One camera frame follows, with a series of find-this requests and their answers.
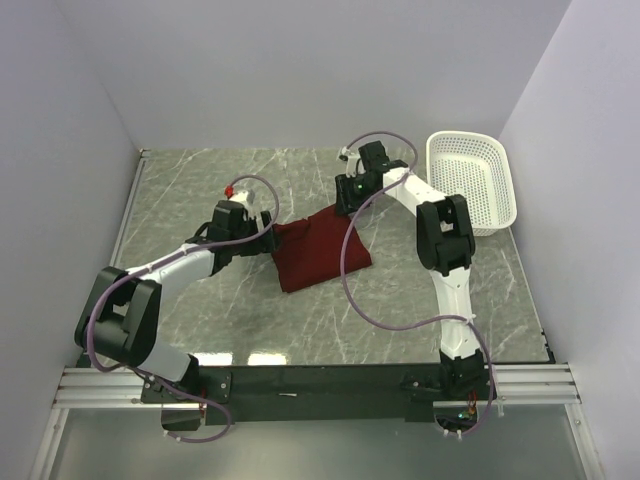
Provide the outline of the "dark red t-shirt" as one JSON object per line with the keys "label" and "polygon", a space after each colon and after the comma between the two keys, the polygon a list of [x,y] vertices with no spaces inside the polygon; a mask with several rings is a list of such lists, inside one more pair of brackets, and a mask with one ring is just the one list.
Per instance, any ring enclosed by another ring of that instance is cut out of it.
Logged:
{"label": "dark red t-shirt", "polygon": [[341,247],[349,224],[349,217],[337,215],[335,205],[330,205],[307,218],[274,225],[280,246],[272,258],[283,292],[294,293],[340,276]]}

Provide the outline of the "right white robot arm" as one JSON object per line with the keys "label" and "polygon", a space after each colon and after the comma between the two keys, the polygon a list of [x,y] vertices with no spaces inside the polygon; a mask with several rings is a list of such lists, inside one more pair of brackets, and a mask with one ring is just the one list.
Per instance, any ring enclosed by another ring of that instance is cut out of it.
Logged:
{"label": "right white robot arm", "polygon": [[469,283],[476,245],[465,198],[434,189],[405,162],[390,159],[379,141],[357,152],[343,147],[338,158],[346,170],[335,177],[337,214],[356,216],[386,195],[414,215],[416,251],[435,287],[441,325],[434,390],[452,399],[466,397],[488,381],[488,371],[474,330]]}

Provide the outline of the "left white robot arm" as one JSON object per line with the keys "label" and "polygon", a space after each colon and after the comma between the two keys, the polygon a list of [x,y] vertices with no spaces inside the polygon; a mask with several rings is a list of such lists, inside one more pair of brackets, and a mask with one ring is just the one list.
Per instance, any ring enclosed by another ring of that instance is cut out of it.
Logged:
{"label": "left white robot arm", "polygon": [[174,252],[146,266],[106,267],[94,282],[74,332],[76,345],[96,360],[135,368],[164,380],[176,401],[204,391],[198,360],[158,337],[161,306],[189,285],[212,277],[234,257],[272,253],[278,246],[269,211],[252,211],[239,194],[221,200],[210,221]]}

